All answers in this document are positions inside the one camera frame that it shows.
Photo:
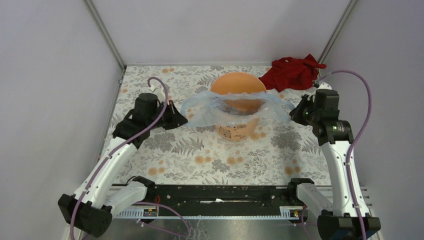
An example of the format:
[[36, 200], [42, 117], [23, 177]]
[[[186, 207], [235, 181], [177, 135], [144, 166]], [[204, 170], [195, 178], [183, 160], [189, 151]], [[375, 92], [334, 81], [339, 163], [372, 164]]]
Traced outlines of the light blue trash bag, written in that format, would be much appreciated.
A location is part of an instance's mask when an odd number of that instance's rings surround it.
[[188, 119], [189, 128], [233, 126], [256, 119], [290, 121], [293, 103], [268, 92], [218, 94], [202, 91], [181, 106], [181, 114]]

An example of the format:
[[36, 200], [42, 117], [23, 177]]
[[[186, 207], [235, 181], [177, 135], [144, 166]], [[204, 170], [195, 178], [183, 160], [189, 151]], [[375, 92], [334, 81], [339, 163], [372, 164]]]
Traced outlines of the orange plastic trash bin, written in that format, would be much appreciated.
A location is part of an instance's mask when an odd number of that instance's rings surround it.
[[[218, 77], [211, 85], [210, 90], [220, 95], [254, 94], [267, 91], [265, 85], [257, 77], [245, 72], [230, 72]], [[235, 100], [230, 101], [229, 105], [248, 115], [256, 113], [261, 106], [257, 100]], [[224, 139], [239, 142], [252, 135], [259, 120], [256, 118], [242, 124], [216, 125], [215, 130]]]

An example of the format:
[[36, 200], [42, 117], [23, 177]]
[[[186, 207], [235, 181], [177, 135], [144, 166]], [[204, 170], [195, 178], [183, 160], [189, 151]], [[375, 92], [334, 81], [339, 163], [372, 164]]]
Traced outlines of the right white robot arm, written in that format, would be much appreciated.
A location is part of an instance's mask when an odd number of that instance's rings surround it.
[[293, 206], [302, 203], [316, 217], [323, 240], [368, 240], [381, 229], [380, 219], [370, 212], [358, 180], [351, 125], [339, 119], [339, 94], [332, 89], [317, 89], [303, 95], [290, 112], [295, 123], [311, 126], [324, 154], [331, 181], [332, 199], [324, 196], [313, 183], [298, 180], [287, 191]]

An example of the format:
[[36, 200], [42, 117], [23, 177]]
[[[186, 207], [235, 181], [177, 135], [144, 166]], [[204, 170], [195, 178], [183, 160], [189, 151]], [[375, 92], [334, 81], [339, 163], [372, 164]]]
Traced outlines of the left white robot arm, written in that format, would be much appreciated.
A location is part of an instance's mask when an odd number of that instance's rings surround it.
[[98, 238], [109, 228], [112, 219], [129, 206], [140, 202], [144, 206], [157, 204], [156, 184], [145, 177], [136, 176], [109, 196], [109, 189], [121, 168], [150, 136], [152, 129], [173, 130], [188, 120], [171, 100], [160, 100], [154, 93], [141, 93], [112, 133], [106, 154], [96, 164], [81, 186], [71, 195], [63, 194], [58, 200], [59, 209], [74, 229]]

